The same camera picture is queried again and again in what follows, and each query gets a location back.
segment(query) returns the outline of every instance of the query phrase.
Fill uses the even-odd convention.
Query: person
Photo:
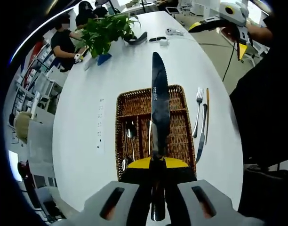
[[[95,1],[95,7],[94,14],[98,16],[98,18],[106,17],[107,10],[102,5],[100,5],[97,1]]]
[[[57,32],[51,39],[51,48],[54,52],[54,55],[60,61],[64,71],[70,70],[74,63],[74,57],[76,54],[80,54],[84,51],[84,49],[80,49],[77,53],[75,53],[75,46],[72,43],[71,38],[81,40],[79,34],[75,34],[68,30],[70,27],[70,20],[62,19],[56,21],[55,29]]]
[[[247,24],[251,38],[270,47],[264,58],[238,81],[230,100],[242,142],[244,163],[269,167],[288,160],[287,132],[283,132],[278,102],[287,99],[288,49],[287,8],[271,1],[272,13],[264,19],[267,27]],[[233,31],[223,34],[235,41]]]
[[[166,11],[166,7],[177,7],[178,0],[161,0],[158,5],[159,11]]]
[[[98,19],[98,16],[93,12],[93,7],[88,1],[82,1],[78,5],[79,14],[76,16],[75,22],[77,29],[84,28],[88,19]]]
[[[29,122],[32,114],[30,112],[20,112],[16,117],[13,113],[9,115],[9,124],[16,129],[16,136],[24,144],[27,143]]]

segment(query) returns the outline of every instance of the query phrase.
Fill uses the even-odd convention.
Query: black cable
[[[231,57],[230,57],[230,60],[229,60],[229,64],[228,64],[228,67],[227,67],[227,70],[225,70],[225,73],[224,73],[224,78],[227,74],[227,71],[229,69],[229,66],[230,66],[230,63],[231,63],[231,60],[232,60],[232,56],[233,56],[233,52],[234,52],[234,49],[235,49],[235,42],[234,42],[234,45],[233,45],[233,50],[232,50],[232,54],[231,54]]]

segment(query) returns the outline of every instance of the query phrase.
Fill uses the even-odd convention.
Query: oval white table
[[[119,94],[151,87],[152,53],[164,61],[168,84],[184,88],[192,127],[195,123],[198,86],[209,88],[210,120],[207,145],[197,164],[197,179],[205,179],[232,200],[237,210],[243,177],[240,136],[229,96],[206,53],[193,37],[165,12],[139,15],[137,36],[165,36],[168,27],[185,32],[170,39],[170,45],[142,43],[126,46],[104,64],[83,70],[85,61],[68,74],[60,95],[53,128],[53,163],[61,198],[78,211],[84,202],[112,180],[117,180],[115,163],[115,114]],[[97,149],[97,114],[103,105],[103,138]],[[199,136],[194,140],[196,151]]]

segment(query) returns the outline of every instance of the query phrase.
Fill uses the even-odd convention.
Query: wicker basket
[[[191,125],[184,90],[181,86],[169,86],[170,134],[167,137],[167,157],[186,162],[196,174],[195,152]],[[125,156],[125,122],[136,123],[137,137],[134,140],[135,159],[149,157],[147,121],[151,119],[151,89],[122,93],[117,99],[116,112],[116,165],[118,180],[123,173]],[[132,140],[127,139],[128,155],[132,158]]]

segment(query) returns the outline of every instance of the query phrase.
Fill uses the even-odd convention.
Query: knife
[[[202,149],[203,149],[204,143],[205,143],[205,134],[204,134],[204,132],[205,132],[205,124],[206,124],[206,116],[207,116],[208,105],[203,104],[202,110],[203,110],[202,126],[201,126],[201,132],[200,132],[200,143],[199,143],[199,149],[197,151],[196,163],[198,163],[199,160],[200,160]]]
[[[164,63],[158,53],[152,54],[152,211],[151,219],[161,221],[165,218],[165,196],[162,180],[166,164],[166,138],[170,132],[170,110],[168,82]]]
[[[209,105],[209,88],[207,88],[207,106],[208,106],[208,111],[207,111],[207,131],[206,131],[206,142],[205,142],[205,144],[207,144],[208,131],[209,131],[209,110],[210,110],[210,105]]]

